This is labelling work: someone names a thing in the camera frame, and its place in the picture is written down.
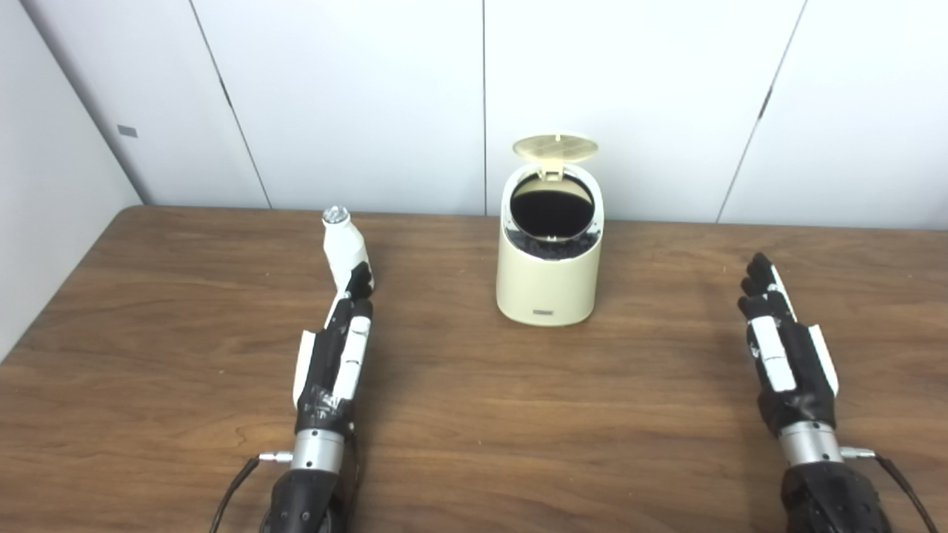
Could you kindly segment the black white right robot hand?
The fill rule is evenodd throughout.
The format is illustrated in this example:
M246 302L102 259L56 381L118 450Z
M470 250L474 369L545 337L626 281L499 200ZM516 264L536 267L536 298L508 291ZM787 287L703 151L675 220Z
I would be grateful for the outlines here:
M776 436L796 423L837 429L838 375L819 325L796 317L775 264L755 253L741 281L738 309L761 391L756 399L766 427Z

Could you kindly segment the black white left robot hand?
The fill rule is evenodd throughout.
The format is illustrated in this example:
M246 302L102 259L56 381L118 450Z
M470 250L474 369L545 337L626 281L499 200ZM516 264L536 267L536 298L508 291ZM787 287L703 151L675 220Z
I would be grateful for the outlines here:
M367 262L356 264L346 286L336 294L327 323L316 333L305 331L304 374L294 390L295 433L353 431L356 391L368 351L373 322L373 274Z

